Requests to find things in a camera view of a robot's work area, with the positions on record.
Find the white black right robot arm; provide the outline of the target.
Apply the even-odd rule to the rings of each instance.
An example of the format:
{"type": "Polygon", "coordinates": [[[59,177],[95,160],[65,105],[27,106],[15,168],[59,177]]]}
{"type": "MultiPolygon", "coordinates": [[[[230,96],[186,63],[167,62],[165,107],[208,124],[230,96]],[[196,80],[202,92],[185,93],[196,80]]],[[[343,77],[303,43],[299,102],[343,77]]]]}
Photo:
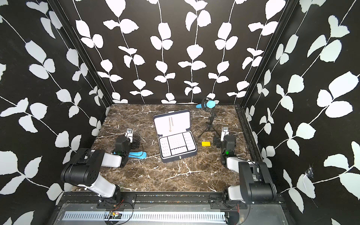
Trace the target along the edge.
{"type": "Polygon", "coordinates": [[[225,199],[244,203],[273,202],[277,198],[277,190],[272,181],[268,167],[264,162],[255,162],[236,157],[236,138],[226,135],[215,136],[213,142],[221,149],[222,165],[239,175],[239,185],[229,186],[225,190],[225,199]]]}

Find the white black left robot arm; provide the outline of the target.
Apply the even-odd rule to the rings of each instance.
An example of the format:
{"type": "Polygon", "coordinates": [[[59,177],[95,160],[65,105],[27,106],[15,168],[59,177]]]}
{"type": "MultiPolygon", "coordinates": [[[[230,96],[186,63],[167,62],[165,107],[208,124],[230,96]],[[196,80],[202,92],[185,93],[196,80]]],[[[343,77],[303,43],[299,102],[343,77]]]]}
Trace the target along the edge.
{"type": "Polygon", "coordinates": [[[132,150],[140,143],[133,138],[119,136],[115,141],[112,153],[104,150],[81,148],[66,164],[61,173],[61,180],[74,186],[83,187],[98,194],[102,198],[122,201],[120,188],[109,182],[100,174],[102,167],[123,168],[129,158],[145,159],[146,152],[132,150]]]}

